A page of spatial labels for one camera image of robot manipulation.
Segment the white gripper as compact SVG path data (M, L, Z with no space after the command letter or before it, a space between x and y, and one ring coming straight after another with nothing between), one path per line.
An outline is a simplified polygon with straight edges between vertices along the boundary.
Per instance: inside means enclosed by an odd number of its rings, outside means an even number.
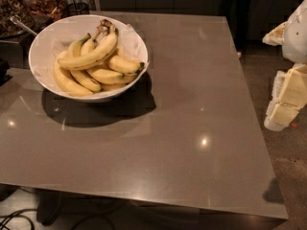
M282 45L283 57L295 62L287 72L278 71L272 88L265 128L282 131L307 104L307 0L296 8L288 21L267 33L262 42L271 46Z

